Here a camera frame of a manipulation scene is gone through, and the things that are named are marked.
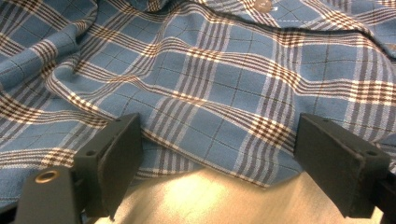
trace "plaid pattern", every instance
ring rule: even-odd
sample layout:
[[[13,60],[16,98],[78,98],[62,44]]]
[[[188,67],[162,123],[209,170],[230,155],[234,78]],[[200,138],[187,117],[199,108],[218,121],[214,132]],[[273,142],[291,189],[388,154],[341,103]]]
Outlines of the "plaid pattern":
[[[393,158],[394,0],[0,2],[0,206],[140,113],[138,178],[207,166],[261,187],[301,172],[300,113]]]

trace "plaid shirt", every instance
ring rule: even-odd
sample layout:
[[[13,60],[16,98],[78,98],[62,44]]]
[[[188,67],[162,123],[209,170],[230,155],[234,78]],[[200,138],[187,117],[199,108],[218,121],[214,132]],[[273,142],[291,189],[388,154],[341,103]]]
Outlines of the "plaid shirt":
[[[0,2],[0,206],[139,113],[139,178],[203,166],[261,187],[299,174],[300,113],[396,171],[396,1]]]

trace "wrinkled fabric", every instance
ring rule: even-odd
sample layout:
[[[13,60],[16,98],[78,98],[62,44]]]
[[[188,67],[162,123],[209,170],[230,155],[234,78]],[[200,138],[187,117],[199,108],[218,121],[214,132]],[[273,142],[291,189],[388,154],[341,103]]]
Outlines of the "wrinkled fabric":
[[[24,179],[139,113],[137,178],[202,166],[268,187],[302,171],[301,113],[396,172],[396,1],[0,2],[0,206]]]

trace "table surface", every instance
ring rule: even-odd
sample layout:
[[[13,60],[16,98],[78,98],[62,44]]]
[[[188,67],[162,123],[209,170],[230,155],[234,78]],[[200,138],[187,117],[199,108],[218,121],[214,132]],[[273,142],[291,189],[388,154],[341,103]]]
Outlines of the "table surface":
[[[105,223],[380,223],[343,218],[307,173],[261,189],[219,172],[202,169],[150,179],[129,188],[114,221]]]

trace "checkered cloth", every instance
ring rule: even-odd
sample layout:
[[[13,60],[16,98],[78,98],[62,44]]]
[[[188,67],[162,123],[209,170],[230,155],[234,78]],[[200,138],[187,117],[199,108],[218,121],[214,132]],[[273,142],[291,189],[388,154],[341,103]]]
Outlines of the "checkered cloth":
[[[130,113],[139,178],[295,176],[303,112],[387,151],[395,172],[395,18],[395,0],[273,0],[268,13],[254,0],[1,1],[0,206]]]

